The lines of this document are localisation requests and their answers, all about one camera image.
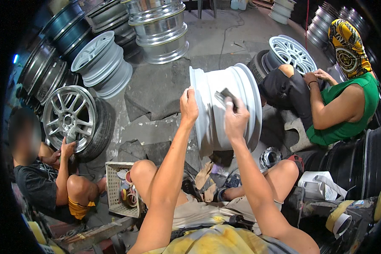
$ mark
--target red cable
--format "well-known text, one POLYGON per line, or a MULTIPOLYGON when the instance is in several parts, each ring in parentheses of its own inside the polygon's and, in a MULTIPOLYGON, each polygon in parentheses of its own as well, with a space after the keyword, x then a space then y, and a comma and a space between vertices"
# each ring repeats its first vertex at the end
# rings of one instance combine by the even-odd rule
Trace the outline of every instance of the red cable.
POLYGON ((306 41, 306 33, 308 32, 308 18, 309 18, 309 0, 308 7, 306 8, 306 28, 305 28, 305 49, 308 50, 308 42, 306 41))

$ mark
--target black t-shirt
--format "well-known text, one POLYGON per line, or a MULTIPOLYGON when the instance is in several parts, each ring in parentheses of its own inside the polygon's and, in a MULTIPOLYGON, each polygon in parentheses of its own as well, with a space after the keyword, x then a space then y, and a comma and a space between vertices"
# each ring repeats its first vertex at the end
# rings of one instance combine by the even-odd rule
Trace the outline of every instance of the black t-shirt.
POLYGON ((15 167, 14 175, 21 193, 38 211, 66 223, 75 222, 68 205, 56 206, 58 172, 51 166, 35 160, 29 166, 15 167))

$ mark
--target man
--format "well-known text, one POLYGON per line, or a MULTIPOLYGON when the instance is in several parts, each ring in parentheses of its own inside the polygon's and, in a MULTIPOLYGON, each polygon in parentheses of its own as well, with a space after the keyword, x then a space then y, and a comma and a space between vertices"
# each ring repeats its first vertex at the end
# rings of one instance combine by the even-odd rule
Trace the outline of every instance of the man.
POLYGON ((189 87, 180 99, 181 124, 160 168, 148 160, 136 162, 131 179, 148 207, 130 254, 152 253, 319 253, 315 241, 288 224, 281 204, 298 176, 294 162, 283 160, 265 176, 253 160, 243 138, 249 112, 238 99, 237 113, 226 99, 225 132, 236 155, 243 185, 220 191, 216 206, 198 202, 181 191, 188 138, 198 117, 195 91, 189 87), (224 225, 239 215, 257 223, 260 232, 224 225), (171 241, 175 228, 196 230, 171 241))
POLYGON ((106 190, 106 178, 95 184, 83 176, 69 176, 68 160, 76 143, 66 144, 64 138, 56 152, 43 142, 39 146, 37 124, 39 128, 35 114, 26 108, 18 110, 10 120, 16 183, 26 200, 45 215, 67 223, 81 220, 95 205, 95 198, 106 190))

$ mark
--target person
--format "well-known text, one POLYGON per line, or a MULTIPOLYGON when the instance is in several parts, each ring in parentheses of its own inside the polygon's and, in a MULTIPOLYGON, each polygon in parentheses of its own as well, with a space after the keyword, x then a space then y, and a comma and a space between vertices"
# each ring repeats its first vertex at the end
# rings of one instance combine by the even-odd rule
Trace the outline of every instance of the person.
POLYGON ((347 77, 338 83, 322 69, 302 78, 291 65, 269 72, 258 88, 268 104, 294 108, 312 143, 330 145, 366 129, 379 100, 378 82, 356 29, 343 19, 329 27, 336 62, 347 77), (320 91, 318 79, 330 86, 320 91))
POLYGON ((38 140, 38 156, 34 155, 34 140, 37 140, 34 128, 39 128, 39 123, 31 110, 31 113, 22 113, 23 110, 26 108, 10 119, 9 139, 16 184, 37 211, 70 224, 81 220, 95 205, 95 198, 106 190, 106 178, 95 184, 84 176, 70 176, 68 160, 76 142, 66 144, 66 138, 56 152, 43 142, 39 145, 38 140))
POLYGON ((195 91, 189 87, 180 99, 180 126, 159 169, 149 160, 137 161, 131 169, 148 212, 129 254, 319 253, 315 241, 280 212, 298 177, 295 162, 282 160, 264 176, 243 137, 249 112, 241 99, 235 103, 236 113, 226 98, 225 132, 240 170, 233 178, 240 181, 218 194, 230 202, 198 202, 181 190, 188 138, 198 117, 195 91), (257 224, 255 231, 229 225, 234 216, 245 225, 257 224), (171 237, 180 228, 182 234, 171 237))

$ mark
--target beige shorts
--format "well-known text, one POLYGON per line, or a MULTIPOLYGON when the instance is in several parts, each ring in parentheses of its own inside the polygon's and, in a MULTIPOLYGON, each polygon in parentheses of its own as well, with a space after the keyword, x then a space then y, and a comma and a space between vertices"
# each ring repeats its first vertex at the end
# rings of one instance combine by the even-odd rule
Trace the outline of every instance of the beige shorts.
MULTIPOLYGON (((254 217, 247 197, 238 197, 230 202, 198 202, 193 196, 186 194, 188 202, 175 208, 172 230, 192 228, 202 225, 215 225, 229 221, 233 215, 254 222, 253 232, 260 235, 261 231, 254 217)), ((282 204, 274 201, 281 210, 282 204)))

